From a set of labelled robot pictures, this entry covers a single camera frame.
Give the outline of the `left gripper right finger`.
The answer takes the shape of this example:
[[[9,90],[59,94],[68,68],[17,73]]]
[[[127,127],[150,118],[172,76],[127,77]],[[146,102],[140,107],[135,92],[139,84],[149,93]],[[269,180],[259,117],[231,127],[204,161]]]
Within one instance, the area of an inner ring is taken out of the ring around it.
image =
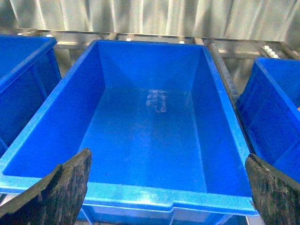
[[[271,164],[249,154],[245,169],[252,204],[266,225],[300,223],[300,184]]]

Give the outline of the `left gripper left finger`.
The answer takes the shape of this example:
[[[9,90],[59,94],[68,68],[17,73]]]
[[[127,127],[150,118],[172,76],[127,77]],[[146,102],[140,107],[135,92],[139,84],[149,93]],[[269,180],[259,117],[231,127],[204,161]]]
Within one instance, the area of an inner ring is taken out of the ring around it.
[[[88,148],[0,208],[2,225],[73,225],[86,196],[92,163]]]

